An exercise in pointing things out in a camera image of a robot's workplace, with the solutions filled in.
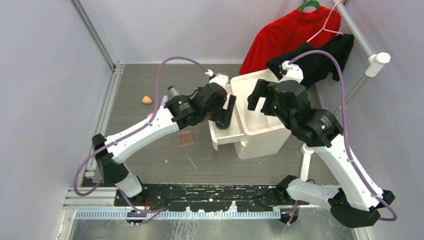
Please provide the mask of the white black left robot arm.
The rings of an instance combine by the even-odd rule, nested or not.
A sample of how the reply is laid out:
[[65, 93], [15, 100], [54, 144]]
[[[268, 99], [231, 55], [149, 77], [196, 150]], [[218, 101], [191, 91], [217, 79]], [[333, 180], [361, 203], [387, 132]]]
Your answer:
[[199, 87], [190, 95], [181, 95], [170, 86], [171, 99], [161, 104], [152, 116], [110, 136], [92, 138], [94, 158], [105, 184], [113, 184], [133, 206], [141, 206], [146, 193], [140, 179], [125, 161], [150, 143], [186, 127], [212, 121], [228, 127], [237, 97], [216, 82]]

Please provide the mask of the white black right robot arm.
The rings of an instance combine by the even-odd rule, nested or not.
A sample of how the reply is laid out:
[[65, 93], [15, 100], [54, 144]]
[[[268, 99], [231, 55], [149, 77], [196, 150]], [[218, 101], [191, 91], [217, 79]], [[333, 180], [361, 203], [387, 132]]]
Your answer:
[[298, 140], [324, 161], [338, 185], [318, 185], [293, 175], [277, 186], [275, 197], [283, 205], [306, 202], [328, 210], [345, 227], [373, 226], [381, 220], [379, 209], [389, 208], [395, 195], [383, 190], [366, 174], [350, 147], [337, 118], [328, 110], [311, 106], [306, 88], [295, 80], [279, 83], [258, 79], [248, 96], [247, 108], [277, 117]]

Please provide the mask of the dark blue round jar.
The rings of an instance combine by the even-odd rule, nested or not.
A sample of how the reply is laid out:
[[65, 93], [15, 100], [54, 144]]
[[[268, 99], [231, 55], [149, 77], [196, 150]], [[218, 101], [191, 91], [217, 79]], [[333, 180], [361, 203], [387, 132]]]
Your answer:
[[219, 122], [219, 121], [217, 121], [217, 122], [215, 122], [215, 125], [219, 130], [224, 131], [224, 130], [227, 130], [230, 127], [231, 123], [230, 122]]

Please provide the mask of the white top drawer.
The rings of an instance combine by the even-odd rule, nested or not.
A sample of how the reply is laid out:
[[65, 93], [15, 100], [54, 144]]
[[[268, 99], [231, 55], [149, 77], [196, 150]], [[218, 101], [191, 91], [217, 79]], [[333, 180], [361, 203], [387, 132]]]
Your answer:
[[221, 130], [217, 128], [216, 123], [212, 121], [208, 121], [208, 126], [211, 144], [216, 151], [218, 151], [219, 145], [238, 143], [245, 140], [245, 133], [235, 104], [229, 128]]

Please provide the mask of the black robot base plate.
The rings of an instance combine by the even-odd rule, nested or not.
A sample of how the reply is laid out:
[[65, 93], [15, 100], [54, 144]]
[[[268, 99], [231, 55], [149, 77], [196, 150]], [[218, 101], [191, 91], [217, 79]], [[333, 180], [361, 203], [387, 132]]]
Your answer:
[[143, 187], [141, 196], [131, 198], [130, 202], [150, 211], [165, 208], [170, 212], [227, 212], [235, 205], [239, 213], [268, 212], [295, 204], [275, 185], [149, 183]]

